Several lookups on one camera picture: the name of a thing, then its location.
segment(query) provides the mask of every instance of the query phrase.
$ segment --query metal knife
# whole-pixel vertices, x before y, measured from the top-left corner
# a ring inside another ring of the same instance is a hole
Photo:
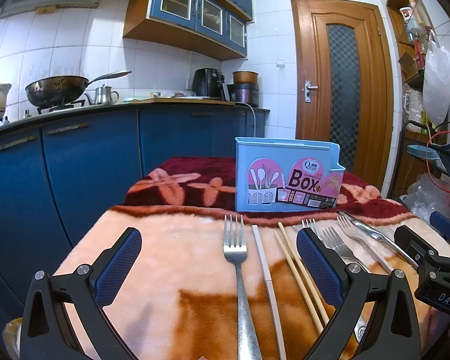
[[[367,233],[372,238],[376,239],[379,242],[383,242],[390,246],[394,251],[396,251],[399,255],[401,255],[407,263],[412,265],[415,269],[419,267],[419,265],[416,263],[414,259],[412,259],[408,254],[404,252],[404,250],[399,247],[396,243],[394,243],[390,238],[388,238],[383,233],[380,233],[378,230],[374,229],[373,227],[367,225],[366,223],[363,223],[362,221],[354,218],[351,216],[348,212],[345,211],[339,211],[340,215],[346,216],[350,221],[358,227],[360,230],[363,230],[365,233]]]

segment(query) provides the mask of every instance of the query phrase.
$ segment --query spoon illustration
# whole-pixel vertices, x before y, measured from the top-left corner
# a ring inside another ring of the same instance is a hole
[[[278,178],[278,172],[275,172],[274,175],[273,175],[272,178],[271,178],[271,181],[270,181],[270,184],[269,184],[268,188],[270,188],[270,185],[272,185],[272,183],[273,183],[275,180],[277,180],[277,178]]]
[[[263,168],[258,168],[257,170],[258,178],[260,179],[260,189],[262,189],[262,181],[265,178],[265,171]]]
[[[250,169],[250,173],[252,173],[252,179],[253,182],[255,183],[255,189],[258,189],[258,185],[257,185],[257,176],[255,175],[255,170],[254,169]]]

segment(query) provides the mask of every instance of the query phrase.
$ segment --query door frame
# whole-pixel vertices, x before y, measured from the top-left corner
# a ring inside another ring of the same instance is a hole
[[[299,7],[298,2],[300,0],[292,0],[292,13],[293,13],[293,23],[295,29],[295,47],[296,47],[296,74],[297,74],[297,98],[296,98],[296,126],[295,126],[295,138],[302,139],[301,122],[305,113],[305,99],[303,92],[303,81],[305,79],[305,67],[303,63],[304,53],[302,50],[301,41],[301,30],[300,30],[300,18],[299,18]],[[333,2],[338,4],[353,4],[360,8],[368,8],[373,11],[375,19],[377,20],[381,45],[383,50],[383,57],[385,62],[385,82],[386,82],[386,114],[385,114],[385,140],[383,142],[382,158],[380,160],[380,168],[378,171],[377,182],[375,186],[381,188],[383,185],[383,180],[385,178],[385,173],[387,170],[388,159],[390,155],[390,148],[392,142],[392,129],[393,129],[393,118],[394,118],[394,80],[392,74],[392,60],[390,56],[390,47],[387,41],[387,35],[385,32],[385,27],[383,23],[382,15],[377,5],[360,3],[356,1],[348,0],[321,0],[327,2]]]

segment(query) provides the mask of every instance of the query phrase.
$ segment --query door glass panel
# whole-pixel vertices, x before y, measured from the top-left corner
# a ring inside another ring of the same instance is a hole
[[[330,142],[340,145],[339,163],[355,163],[360,117],[360,68],[353,28],[328,24],[331,68]]]
[[[232,16],[230,16],[230,40],[245,47],[245,26]]]
[[[202,2],[202,26],[222,35],[222,10],[207,0]]]
[[[160,9],[172,15],[190,20],[191,0],[162,0]]]

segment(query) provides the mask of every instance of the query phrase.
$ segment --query teapot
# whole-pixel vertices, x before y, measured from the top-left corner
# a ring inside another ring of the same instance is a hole
[[[116,94],[115,101],[112,98],[112,93]],[[87,93],[84,93],[84,95],[87,96],[88,104],[90,105],[112,105],[115,104],[120,98],[120,95],[117,91],[113,91],[111,86],[106,85],[102,85],[101,87],[95,89],[95,98],[93,100]]]

